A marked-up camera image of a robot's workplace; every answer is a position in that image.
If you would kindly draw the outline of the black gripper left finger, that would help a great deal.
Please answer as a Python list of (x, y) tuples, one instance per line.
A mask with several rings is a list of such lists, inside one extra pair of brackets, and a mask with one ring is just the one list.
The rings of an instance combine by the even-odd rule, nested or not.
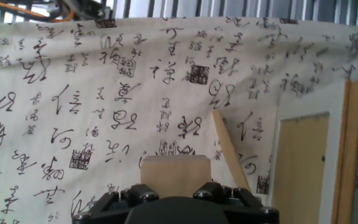
[(108, 191), (94, 201), (88, 210), (72, 216), (72, 224), (125, 223), (130, 211), (138, 205), (158, 200), (159, 194), (145, 184), (135, 184), (128, 189)]

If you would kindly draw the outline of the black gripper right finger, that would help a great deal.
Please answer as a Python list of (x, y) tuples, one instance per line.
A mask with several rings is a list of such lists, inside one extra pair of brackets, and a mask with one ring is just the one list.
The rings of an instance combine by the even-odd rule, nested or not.
[(228, 223), (280, 223), (276, 208), (262, 205), (257, 197), (243, 187), (231, 188), (217, 182), (207, 182), (193, 194), (193, 199), (217, 208)]

